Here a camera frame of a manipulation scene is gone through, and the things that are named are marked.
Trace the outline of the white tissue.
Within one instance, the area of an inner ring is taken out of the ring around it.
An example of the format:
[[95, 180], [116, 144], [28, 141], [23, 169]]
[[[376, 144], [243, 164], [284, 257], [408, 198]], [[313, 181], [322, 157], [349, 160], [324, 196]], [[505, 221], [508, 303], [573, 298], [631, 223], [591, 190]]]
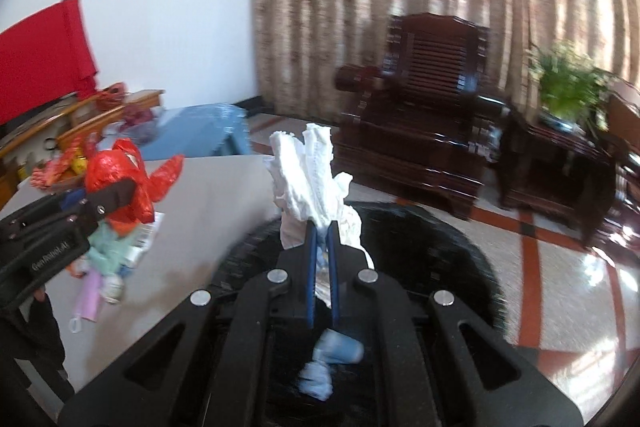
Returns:
[[352, 175], [332, 172], [333, 144], [326, 126], [307, 124], [300, 139], [276, 131], [269, 143], [272, 155], [265, 165], [272, 178], [273, 202], [281, 213], [281, 245], [286, 251], [303, 246], [308, 223], [316, 227], [314, 295], [331, 308], [330, 225], [337, 224], [341, 244], [364, 249], [360, 214], [346, 204]]

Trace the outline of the green rubber glove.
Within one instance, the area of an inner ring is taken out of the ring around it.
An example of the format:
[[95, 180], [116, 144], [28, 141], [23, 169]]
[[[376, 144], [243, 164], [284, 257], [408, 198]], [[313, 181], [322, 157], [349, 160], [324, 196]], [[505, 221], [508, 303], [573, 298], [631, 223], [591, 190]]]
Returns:
[[90, 248], [86, 257], [102, 277], [115, 275], [124, 264], [126, 254], [136, 239], [136, 232], [120, 236], [111, 225], [101, 223], [89, 236]]

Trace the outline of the red plastic bag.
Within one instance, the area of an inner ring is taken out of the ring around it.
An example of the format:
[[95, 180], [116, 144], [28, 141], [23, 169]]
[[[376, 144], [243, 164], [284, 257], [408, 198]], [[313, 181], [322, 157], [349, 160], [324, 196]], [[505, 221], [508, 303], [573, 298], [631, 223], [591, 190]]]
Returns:
[[122, 180], [132, 183], [129, 202], [106, 212], [107, 223], [118, 236], [124, 237], [138, 225], [155, 221], [154, 205], [178, 181], [183, 161], [183, 155], [174, 155], [147, 173], [137, 145], [130, 139], [117, 139], [111, 150], [101, 150], [88, 161], [85, 188], [88, 193], [96, 193]]

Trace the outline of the blue white paper cup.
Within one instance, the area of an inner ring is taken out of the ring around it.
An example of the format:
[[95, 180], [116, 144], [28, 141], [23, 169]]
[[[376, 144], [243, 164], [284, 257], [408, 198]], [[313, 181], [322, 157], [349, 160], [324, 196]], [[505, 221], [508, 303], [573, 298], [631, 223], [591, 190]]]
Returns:
[[312, 359], [326, 364], [357, 364], [363, 355], [363, 344], [359, 340], [326, 329], [314, 345]]

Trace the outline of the glass bowl of snacks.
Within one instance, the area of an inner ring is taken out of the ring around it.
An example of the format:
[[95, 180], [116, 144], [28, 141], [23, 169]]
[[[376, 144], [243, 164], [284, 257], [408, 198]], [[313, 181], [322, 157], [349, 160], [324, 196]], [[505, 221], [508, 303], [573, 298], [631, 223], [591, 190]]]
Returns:
[[73, 139], [60, 156], [49, 160], [43, 167], [32, 170], [30, 184], [39, 190], [52, 190], [63, 182], [82, 178], [89, 160], [96, 155], [98, 139], [96, 132]]

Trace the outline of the white blue medicine box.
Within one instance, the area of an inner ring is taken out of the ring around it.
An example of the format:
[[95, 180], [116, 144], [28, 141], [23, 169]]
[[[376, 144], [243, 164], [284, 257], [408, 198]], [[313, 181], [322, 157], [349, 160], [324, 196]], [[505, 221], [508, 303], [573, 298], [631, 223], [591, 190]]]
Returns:
[[128, 277], [128, 275], [140, 265], [145, 254], [151, 249], [154, 239], [160, 231], [164, 214], [162, 212], [155, 213], [155, 220], [152, 223], [143, 223], [129, 235], [130, 244], [122, 258], [122, 263], [117, 274], [120, 277]]

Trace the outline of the wooden tv cabinet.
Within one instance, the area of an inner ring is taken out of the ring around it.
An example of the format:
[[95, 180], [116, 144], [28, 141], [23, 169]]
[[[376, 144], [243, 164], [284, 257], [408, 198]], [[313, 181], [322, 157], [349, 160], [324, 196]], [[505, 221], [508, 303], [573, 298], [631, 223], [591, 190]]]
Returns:
[[1, 139], [1, 206], [17, 191], [18, 170], [48, 160], [65, 150], [78, 136], [102, 133], [104, 127], [118, 121], [125, 107], [152, 108], [162, 105], [163, 90], [141, 90], [126, 94], [122, 104], [100, 112], [97, 95], [78, 101], [75, 95], [63, 98]]

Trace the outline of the glass bowl of apples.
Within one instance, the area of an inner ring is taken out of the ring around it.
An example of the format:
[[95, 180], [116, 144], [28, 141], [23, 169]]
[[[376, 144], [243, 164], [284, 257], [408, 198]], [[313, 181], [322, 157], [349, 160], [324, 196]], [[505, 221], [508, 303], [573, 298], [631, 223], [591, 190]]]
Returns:
[[160, 132], [160, 117], [163, 113], [162, 106], [126, 105], [122, 117], [113, 124], [108, 124], [103, 134], [107, 138], [129, 139], [137, 146], [148, 144], [155, 140]]

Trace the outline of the red cloth cover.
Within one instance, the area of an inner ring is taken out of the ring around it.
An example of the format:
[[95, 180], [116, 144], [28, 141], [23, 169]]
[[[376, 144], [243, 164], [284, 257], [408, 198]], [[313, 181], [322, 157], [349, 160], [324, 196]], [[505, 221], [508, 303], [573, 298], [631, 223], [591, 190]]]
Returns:
[[62, 0], [2, 31], [0, 61], [3, 124], [68, 94], [96, 94], [80, 0]]

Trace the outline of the dark wooden side table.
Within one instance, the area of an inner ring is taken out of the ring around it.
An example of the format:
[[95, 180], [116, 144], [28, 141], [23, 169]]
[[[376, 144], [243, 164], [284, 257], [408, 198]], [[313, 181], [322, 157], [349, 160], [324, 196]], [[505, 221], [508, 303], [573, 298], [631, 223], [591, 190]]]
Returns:
[[538, 112], [514, 108], [506, 117], [496, 173], [501, 206], [558, 218], [584, 246], [597, 242], [626, 199], [624, 170], [605, 146], [546, 126]]

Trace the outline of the green potted plant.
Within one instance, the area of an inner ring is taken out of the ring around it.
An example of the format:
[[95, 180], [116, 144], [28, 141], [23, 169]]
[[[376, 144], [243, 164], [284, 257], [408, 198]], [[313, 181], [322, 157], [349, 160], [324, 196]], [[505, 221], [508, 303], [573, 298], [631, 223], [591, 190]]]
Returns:
[[608, 94], [610, 75], [574, 43], [559, 41], [529, 50], [530, 73], [537, 83], [539, 107], [555, 119], [585, 126]]

